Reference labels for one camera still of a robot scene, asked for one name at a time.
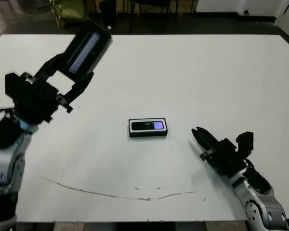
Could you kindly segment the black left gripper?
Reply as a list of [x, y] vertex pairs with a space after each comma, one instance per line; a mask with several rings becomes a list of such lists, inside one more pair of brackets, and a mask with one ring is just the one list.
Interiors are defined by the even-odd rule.
[[72, 86], [71, 90], [65, 95], [59, 93], [59, 90], [46, 82], [57, 71], [65, 73], [66, 61], [65, 54], [60, 53], [47, 62], [35, 74], [35, 82], [30, 84], [24, 81], [21, 88], [13, 94], [14, 113], [20, 119], [33, 125], [39, 125], [43, 121], [49, 123], [52, 115], [58, 110], [58, 106], [63, 106], [68, 113], [73, 108], [69, 105], [79, 97], [87, 88], [94, 75], [90, 72]]

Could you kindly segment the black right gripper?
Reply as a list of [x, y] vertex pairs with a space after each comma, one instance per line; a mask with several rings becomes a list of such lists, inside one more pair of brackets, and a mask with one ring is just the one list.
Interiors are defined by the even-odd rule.
[[221, 176], [234, 176], [247, 167], [246, 162], [236, 153], [236, 146], [227, 138], [218, 141], [202, 127], [192, 128], [191, 131], [205, 150], [200, 158], [207, 161]]

